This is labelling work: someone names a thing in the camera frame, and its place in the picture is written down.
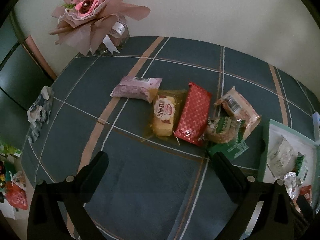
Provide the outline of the white power adapter block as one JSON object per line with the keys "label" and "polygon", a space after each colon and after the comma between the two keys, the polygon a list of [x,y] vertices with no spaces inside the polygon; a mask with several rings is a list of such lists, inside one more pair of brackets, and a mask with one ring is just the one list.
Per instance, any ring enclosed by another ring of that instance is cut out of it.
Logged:
{"label": "white power adapter block", "polygon": [[314,130],[314,142],[319,144],[320,141],[320,115],[318,112],[313,113],[313,130]]}

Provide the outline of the pink paper flower bouquet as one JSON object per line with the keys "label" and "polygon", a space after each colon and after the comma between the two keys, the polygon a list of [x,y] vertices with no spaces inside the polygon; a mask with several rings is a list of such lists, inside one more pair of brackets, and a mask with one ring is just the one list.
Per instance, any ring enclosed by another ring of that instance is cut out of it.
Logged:
{"label": "pink paper flower bouquet", "polygon": [[126,3],[125,0],[63,0],[52,17],[57,26],[51,35],[55,44],[66,44],[80,54],[117,53],[129,38],[127,18],[140,21],[150,8]]}

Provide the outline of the red good luck snack packet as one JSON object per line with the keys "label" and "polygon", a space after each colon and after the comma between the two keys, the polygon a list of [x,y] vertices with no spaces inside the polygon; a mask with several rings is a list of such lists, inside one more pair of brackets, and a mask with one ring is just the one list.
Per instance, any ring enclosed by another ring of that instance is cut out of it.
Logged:
{"label": "red good luck snack packet", "polygon": [[312,186],[306,185],[299,188],[299,194],[304,196],[309,204],[312,203]]}

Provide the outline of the green rimmed white tray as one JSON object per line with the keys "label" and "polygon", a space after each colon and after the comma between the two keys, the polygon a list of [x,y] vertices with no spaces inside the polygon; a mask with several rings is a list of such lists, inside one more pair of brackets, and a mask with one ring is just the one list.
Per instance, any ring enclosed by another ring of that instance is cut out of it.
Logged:
{"label": "green rimmed white tray", "polygon": [[290,197],[298,197],[300,189],[311,187],[311,207],[319,211],[319,144],[275,120],[264,126],[265,150],[261,154],[257,181],[274,183],[294,171],[297,159],[304,156],[300,175],[288,179]]}

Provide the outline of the white small snack packet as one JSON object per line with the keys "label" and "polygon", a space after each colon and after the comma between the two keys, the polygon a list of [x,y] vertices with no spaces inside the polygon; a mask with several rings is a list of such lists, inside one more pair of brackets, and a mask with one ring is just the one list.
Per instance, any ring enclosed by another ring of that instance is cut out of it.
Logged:
{"label": "white small snack packet", "polygon": [[281,136],[276,145],[267,154],[267,166],[275,178],[283,177],[295,168],[297,155],[297,151],[289,141]]}

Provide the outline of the blue plaid tablecloth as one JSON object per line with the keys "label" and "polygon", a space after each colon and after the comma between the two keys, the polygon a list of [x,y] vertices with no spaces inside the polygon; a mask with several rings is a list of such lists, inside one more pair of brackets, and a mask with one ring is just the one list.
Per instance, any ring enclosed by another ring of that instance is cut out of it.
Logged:
{"label": "blue plaid tablecloth", "polygon": [[77,56],[53,84],[49,123],[26,143],[23,169],[31,182],[76,174],[85,147],[105,151],[109,166],[85,208],[107,239],[214,239],[231,217],[231,202],[204,150],[185,141],[147,138],[151,105],[111,91],[141,62],[138,77],[162,78],[162,89],[193,82],[216,100],[231,88],[261,115],[313,138],[319,100],[303,84],[264,61],[212,43],[133,37],[118,55]]}

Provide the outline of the grey patterned tissue pack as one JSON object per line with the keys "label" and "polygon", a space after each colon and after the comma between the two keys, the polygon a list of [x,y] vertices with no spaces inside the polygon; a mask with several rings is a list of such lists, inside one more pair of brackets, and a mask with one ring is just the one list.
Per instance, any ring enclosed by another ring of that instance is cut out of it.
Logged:
{"label": "grey patterned tissue pack", "polygon": [[34,143],[40,136],[43,124],[49,122],[54,100],[52,87],[44,86],[35,102],[27,110],[27,118],[30,123],[28,133],[29,143]]}

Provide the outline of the tan brown snack packet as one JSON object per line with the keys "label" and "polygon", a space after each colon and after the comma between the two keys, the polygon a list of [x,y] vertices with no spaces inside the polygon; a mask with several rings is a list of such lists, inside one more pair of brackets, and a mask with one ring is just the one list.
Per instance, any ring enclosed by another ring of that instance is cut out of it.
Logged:
{"label": "tan brown snack packet", "polygon": [[259,125],[261,116],[251,104],[233,86],[226,94],[221,96],[214,106],[221,105],[229,116],[244,120],[243,139],[246,140]]}

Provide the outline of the green biscuit packet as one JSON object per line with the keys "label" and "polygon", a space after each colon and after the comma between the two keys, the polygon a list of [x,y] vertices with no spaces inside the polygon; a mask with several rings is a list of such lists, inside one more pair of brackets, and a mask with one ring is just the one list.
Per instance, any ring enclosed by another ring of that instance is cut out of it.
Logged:
{"label": "green biscuit packet", "polygon": [[220,116],[209,120],[204,133],[208,154],[212,157],[221,152],[228,160],[236,159],[248,150],[244,131],[244,120],[236,117]]}

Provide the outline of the yellow cake clear packet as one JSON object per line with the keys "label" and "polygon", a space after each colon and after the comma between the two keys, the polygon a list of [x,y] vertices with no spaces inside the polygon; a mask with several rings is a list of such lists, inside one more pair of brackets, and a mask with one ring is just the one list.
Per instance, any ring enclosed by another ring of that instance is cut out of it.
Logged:
{"label": "yellow cake clear packet", "polygon": [[158,138],[166,142],[179,144],[174,135],[181,111],[187,96],[186,89],[158,90],[152,101],[148,124],[143,140]]}

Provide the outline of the purple snack packet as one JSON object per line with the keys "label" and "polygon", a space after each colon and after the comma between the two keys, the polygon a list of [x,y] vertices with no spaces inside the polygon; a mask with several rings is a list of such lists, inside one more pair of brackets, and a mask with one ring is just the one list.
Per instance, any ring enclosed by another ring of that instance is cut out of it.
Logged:
{"label": "purple snack packet", "polygon": [[138,78],[125,76],[112,90],[113,98],[140,99],[151,103],[156,97],[162,78]]}

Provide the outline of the red plastic bag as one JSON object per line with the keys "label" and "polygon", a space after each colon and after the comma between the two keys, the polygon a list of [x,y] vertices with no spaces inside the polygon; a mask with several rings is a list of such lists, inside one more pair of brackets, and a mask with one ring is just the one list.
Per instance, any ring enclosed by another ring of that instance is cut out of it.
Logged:
{"label": "red plastic bag", "polygon": [[28,203],[25,191],[15,183],[7,182],[5,185],[6,199],[14,208],[27,210]]}

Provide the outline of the red dotted snack packet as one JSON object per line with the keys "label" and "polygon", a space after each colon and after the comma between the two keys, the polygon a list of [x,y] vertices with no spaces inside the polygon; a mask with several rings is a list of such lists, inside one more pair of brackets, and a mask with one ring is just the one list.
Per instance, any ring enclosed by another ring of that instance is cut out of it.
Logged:
{"label": "red dotted snack packet", "polygon": [[203,134],[207,127],[212,94],[190,82],[175,137],[191,144],[202,146]]}

